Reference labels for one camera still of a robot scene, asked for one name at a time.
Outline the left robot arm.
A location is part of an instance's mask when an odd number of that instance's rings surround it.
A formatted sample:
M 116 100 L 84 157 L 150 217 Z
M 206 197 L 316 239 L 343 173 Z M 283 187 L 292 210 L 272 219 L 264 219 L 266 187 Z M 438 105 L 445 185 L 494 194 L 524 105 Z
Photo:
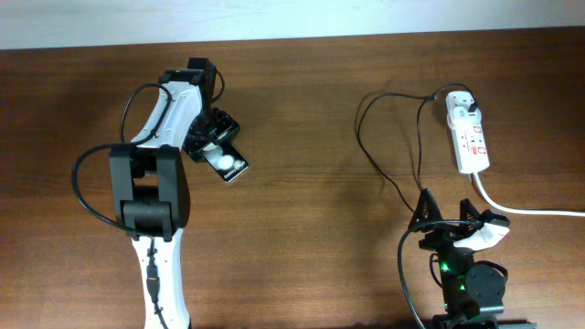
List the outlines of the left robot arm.
M 249 167 L 233 146 L 239 124 L 215 107 L 225 81 L 207 58 L 168 69 L 143 129 L 110 152 L 114 213 L 129 228 L 143 280 L 147 328 L 189 328 L 182 284 L 181 240 L 191 197 L 182 157 L 209 164 L 226 183 Z

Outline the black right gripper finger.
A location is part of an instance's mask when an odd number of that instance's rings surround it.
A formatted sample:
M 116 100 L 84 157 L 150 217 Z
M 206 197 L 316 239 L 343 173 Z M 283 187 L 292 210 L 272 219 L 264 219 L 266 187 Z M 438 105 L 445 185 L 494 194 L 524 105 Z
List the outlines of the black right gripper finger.
M 460 202 L 459 220 L 462 225 L 476 225 L 479 217 L 480 213 L 468 198 Z
M 417 206 L 411 217 L 409 231 L 431 231 L 435 225 L 443 221 L 440 209 L 427 188 L 420 191 Z

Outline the black smartphone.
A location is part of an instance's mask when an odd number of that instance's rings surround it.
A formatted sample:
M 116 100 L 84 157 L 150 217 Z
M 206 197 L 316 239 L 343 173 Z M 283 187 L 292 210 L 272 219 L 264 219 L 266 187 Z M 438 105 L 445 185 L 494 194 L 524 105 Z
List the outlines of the black smartphone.
M 235 181 L 248 168 L 249 162 L 230 141 L 206 146 L 202 154 L 225 183 Z

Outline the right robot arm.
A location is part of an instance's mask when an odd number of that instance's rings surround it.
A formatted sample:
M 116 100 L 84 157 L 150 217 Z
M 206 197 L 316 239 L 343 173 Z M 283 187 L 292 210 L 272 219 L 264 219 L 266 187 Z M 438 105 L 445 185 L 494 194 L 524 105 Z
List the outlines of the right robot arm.
M 459 217 L 444 219 L 431 191 L 420 191 L 409 226 L 399 242 L 398 264 L 408 235 L 422 233 L 419 248 L 431 253 L 430 264 L 439 270 L 431 277 L 440 286 L 444 313 L 425 324 L 408 292 L 404 271 L 399 276 L 407 304 L 421 328 L 536 328 L 527 320 L 499 321 L 505 310 L 505 286 L 508 270 L 488 260 L 476 260 L 474 254 L 498 244 L 509 232 L 510 221 L 501 213 L 478 211 L 468 199 L 460 202 Z

